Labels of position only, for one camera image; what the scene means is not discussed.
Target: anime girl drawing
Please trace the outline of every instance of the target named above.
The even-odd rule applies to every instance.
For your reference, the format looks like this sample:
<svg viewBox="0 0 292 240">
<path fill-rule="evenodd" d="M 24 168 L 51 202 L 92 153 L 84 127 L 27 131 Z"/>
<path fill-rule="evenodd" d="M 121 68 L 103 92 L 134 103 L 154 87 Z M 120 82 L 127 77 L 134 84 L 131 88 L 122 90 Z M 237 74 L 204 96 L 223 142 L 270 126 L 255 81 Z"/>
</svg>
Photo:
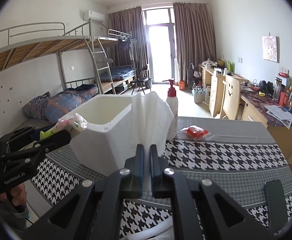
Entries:
<svg viewBox="0 0 292 240">
<path fill-rule="evenodd" d="M 276 36 L 263 36 L 263 59 L 277 62 Z"/>
</svg>

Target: air conditioner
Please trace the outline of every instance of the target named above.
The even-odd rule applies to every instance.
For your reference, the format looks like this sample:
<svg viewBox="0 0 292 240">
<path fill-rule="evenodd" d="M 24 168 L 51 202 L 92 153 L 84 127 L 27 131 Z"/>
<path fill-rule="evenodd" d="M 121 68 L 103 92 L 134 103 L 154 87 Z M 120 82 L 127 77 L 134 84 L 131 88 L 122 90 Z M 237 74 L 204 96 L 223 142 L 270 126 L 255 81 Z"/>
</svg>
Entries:
<svg viewBox="0 0 292 240">
<path fill-rule="evenodd" d="M 85 11 L 84 12 L 84 21 L 88 21 L 88 19 L 92 19 L 98 22 L 103 22 L 105 20 L 105 15 L 101 14 L 101 13 L 97 13 L 94 11 Z"/>
</svg>

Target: human hand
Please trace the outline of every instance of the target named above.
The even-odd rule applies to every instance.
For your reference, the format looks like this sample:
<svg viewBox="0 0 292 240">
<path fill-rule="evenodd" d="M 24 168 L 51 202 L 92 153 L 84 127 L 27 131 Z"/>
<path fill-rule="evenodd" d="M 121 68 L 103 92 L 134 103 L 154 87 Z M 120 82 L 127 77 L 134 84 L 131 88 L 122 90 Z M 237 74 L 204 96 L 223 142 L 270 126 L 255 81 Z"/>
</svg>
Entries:
<svg viewBox="0 0 292 240">
<path fill-rule="evenodd" d="M 27 192 L 25 190 L 25 184 L 19 184 L 18 186 L 10 190 L 10 194 L 13 196 L 12 203 L 14 206 L 25 205 L 27 201 Z M 7 199 L 7 194 L 0 194 L 0 201 L 4 202 Z"/>
</svg>

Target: white tube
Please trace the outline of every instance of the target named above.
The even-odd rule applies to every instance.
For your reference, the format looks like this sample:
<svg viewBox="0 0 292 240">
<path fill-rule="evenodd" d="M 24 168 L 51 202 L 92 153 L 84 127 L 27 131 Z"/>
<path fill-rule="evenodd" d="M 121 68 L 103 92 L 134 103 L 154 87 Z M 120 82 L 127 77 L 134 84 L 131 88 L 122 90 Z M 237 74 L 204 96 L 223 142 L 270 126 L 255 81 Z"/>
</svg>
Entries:
<svg viewBox="0 0 292 240">
<path fill-rule="evenodd" d="M 162 232 L 166 231 L 171 226 L 173 226 L 172 216 L 167 218 L 166 220 L 164 220 L 163 222 L 161 222 L 160 224 L 158 224 L 157 226 L 153 228 L 150 228 L 138 233 L 134 233 L 129 236 L 125 236 L 121 238 L 120 240 L 146 240 L 148 238 L 161 234 Z"/>
</svg>

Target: wooden chair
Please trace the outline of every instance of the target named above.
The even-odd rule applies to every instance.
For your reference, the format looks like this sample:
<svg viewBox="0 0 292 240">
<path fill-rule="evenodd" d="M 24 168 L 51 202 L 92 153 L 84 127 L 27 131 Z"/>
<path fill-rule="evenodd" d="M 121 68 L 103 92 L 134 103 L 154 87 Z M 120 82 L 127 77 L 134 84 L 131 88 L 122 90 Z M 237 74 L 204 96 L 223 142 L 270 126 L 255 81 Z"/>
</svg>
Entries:
<svg viewBox="0 0 292 240">
<path fill-rule="evenodd" d="M 142 86 L 142 83 L 145 83 L 145 82 L 148 83 L 148 87 L 150 88 L 150 85 L 149 85 L 149 64 L 145 65 L 141 69 L 137 79 L 134 79 L 130 82 L 133 84 L 133 90 L 132 90 L 131 94 L 133 94 L 135 87 L 138 84 L 138 85 L 140 85 L 140 87 L 138 88 L 138 92 L 139 92 L 140 88 L 142 88 L 144 95 L 145 95 L 145 91 L 144 91 L 143 86 Z"/>
<path fill-rule="evenodd" d="M 230 120 L 235 120 L 240 101 L 240 83 L 239 80 L 232 76 L 226 75 L 226 85 L 224 87 L 224 103 L 222 109 Z"/>
</svg>

